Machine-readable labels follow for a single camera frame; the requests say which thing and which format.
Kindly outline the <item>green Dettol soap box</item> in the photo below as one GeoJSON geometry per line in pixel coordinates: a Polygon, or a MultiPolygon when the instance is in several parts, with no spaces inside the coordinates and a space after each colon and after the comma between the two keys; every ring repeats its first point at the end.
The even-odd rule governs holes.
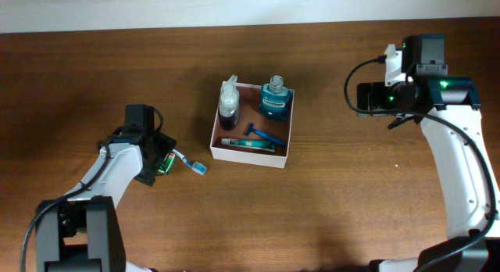
{"type": "Polygon", "coordinates": [[[176,155],[174,152],[170,152],[165,159],[160,163],[159,169],[157,171],[158,175],[168,175],[171,168],[174,165],[176,155]]]}

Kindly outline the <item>blue disposable razor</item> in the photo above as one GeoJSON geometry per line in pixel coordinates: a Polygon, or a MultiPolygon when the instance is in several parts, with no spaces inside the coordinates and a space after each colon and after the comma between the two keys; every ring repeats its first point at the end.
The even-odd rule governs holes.
{"type": "Polygon", "coordinates": [[[248,125],[247,129],[244,132],[244,135],[249,136],[251,133],[257,134],[261,138],[265,138],[266,140],[271,141],[274,144],[279,145],[281,147],[287,146],[287,144],[284,141],[281,141],[280,139],[275,138],[274,136],[267,134],[265,131],[255,129],[254,123],[250,123],[248,125]]]}

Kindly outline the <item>pink cardboard box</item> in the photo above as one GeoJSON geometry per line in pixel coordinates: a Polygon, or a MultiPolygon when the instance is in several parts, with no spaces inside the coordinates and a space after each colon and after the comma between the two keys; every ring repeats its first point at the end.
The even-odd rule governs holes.
{"type": "Polygon", "coordinates": [[[236,83],[236,89],[240,95],[240,117],[236,127],[231,131],[225,131],[220,124],[219,117],[215,116],[212,125],[210,150],[214,159],[226,160],[236,163],[247,163],[259,166],[276,168],[285,167],[291,147],[291,127],[293,122],[295,100],[291,99],[288,106],[286,120],[273,120],[260,114],[260,90],[259,85],[236,83]],[[254,128],[273,136],[287,145],[277,146],[274,152],[256,149],[247,149],[232,145],[223,145],[223,138],[260,140],[261,137],[255,133],[246,136],[249,125],[253,123],[254,128]]]}

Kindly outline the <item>teal white toothpaste tube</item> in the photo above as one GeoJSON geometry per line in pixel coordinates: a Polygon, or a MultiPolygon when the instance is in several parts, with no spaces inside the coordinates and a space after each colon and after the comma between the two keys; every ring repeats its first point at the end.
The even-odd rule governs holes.
{"type": "Polygon", "coordinates": [[[221,144],[225,146],[254,149],[264,152],[275,152],[276,146],[273,142],[267,140],[251,140],[251,139],[233,139],[222,138],[221,144]]]}

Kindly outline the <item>teal mouthwash bottle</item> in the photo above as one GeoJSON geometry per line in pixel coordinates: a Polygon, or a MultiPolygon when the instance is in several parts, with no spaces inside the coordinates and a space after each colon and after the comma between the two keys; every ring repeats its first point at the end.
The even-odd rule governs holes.
{"type": "Polygon", "coordinates": [[[270,78],[270,82],[261,87],[259,103],[260,113],[274,120],[286,120],[293,91],[284,86],[284,79],[279,75],[270,78]]]}

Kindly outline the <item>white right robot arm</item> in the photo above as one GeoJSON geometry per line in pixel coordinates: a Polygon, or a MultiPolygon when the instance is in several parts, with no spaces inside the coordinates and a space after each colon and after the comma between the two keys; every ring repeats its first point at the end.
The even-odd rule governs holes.
{"type": "Polygon", "coordinates": [[[383,81],[360,83],[349,107],[359,116],[394,116],[393,129],[420,125],[432,151],[445,201],[446,241],[416,258],[376,259],[370,271],[497,271],[499,187],[485,148],[481,101],[472,79],[451,76],[445,39],[419,34],[389,44],[373,63],[383,81]]]}

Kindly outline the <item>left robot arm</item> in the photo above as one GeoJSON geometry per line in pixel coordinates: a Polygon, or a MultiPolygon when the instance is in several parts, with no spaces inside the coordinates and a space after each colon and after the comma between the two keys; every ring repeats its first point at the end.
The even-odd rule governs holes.
{"type": "Polygon", "coordinates": [[[116,214],[129,184],[153,186],[176,141],[161,132],[154,107],[125,108],[125,120],[98,143],[98,158],[65,195],[39,204],[27,229],[36,235],[38,271],[139,271],[127,260],[116,214]]]}

